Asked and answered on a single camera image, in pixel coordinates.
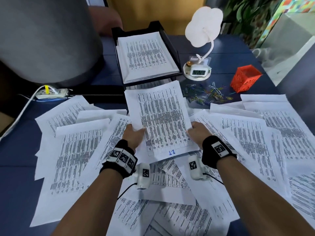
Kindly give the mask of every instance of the small brown bottle cap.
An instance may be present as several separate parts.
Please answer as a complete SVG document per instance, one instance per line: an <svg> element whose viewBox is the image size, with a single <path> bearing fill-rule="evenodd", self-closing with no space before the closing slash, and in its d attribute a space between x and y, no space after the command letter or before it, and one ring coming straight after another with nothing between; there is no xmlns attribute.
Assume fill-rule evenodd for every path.
<svg viewBox="0 0 315 236"><path fill-rule="evenodd" d="M186 66L191 67L194 63L192 61L187 61Z"/></svg>

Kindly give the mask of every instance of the hand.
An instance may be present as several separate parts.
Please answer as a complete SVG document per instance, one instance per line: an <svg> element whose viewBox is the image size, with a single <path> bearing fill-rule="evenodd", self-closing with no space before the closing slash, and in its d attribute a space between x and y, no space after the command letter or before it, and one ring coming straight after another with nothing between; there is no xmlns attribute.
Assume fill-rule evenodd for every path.
<svg viewBox="0 0 315 236"><path fill-rule="evenodd" d="M193 140L197 145L202 148L202 143L204 139L211 136L212 134L209 130L200 122L191 122L192 128L187 130L188 135L191 140Z"/></svg>
<svg viewBox="0 0 315 236"><path fill-rule="evenodd" d="M138 131L134 131L131 124L126 126L122 139L128 142L128 147L130 147L134 152L136 152L137 146L142 142L145 129L142 128Z"/></svg>

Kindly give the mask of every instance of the pile of paper clips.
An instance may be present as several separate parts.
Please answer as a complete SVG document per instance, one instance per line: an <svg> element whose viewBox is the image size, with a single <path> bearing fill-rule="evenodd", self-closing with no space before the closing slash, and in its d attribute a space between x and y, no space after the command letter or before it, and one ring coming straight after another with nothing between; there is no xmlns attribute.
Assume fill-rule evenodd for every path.
<svg viewBox="0 0 315 236"><path fill-rule="evenodd" d="M187 97L189 103L196 101L199 105L208 105L210 103L225 103L229 100L233 100L232 97L224 96L220 90L226 88L226 86L222 86L217 88L215 86L215 82L212 82L212 85L209 85L210 90L205 89L201 84L199 87L196 84L186 84L185 91L183 91L183 96ZM197 93L204 93L201 98L197 96Z"/></svg>

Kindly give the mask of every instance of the black cable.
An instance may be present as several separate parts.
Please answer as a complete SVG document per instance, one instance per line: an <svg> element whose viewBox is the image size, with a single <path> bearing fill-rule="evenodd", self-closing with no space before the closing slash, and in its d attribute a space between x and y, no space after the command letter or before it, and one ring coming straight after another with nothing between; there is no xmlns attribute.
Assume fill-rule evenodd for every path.
<svg viewBox="0 0 315 236"><path fill-rule="evenodd" d="M207 174L207 173L203 173L203 174L212 177L212 178L215 179L217 182L220 182L222 185L224 185L221 181L219 181L217 178L213 177L212 175L209 175L209 174Z"/></svg>
<svg viewBox="0 0 315 236"><path fill-rule="evenodd" d="M130 187L132 187L133 185L136 185L136 184L137 184L137 183L134 183L134 184L128 186L128 188L117 198L117 200L119 200L119 198L120 198L123 194L125 194L125 192L126 192Z"/></svg>

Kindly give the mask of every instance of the red pen holder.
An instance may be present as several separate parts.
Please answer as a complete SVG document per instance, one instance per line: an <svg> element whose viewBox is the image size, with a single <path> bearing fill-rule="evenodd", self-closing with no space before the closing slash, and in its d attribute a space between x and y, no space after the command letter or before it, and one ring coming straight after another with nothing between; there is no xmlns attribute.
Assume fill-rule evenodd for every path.
<svg viewBox="0 0 315 236"><path fill-rule="evenodd" d="M235 92L243 92L250 89L262 73L252 65L238 67L232 79L231 87Z"/></svg>

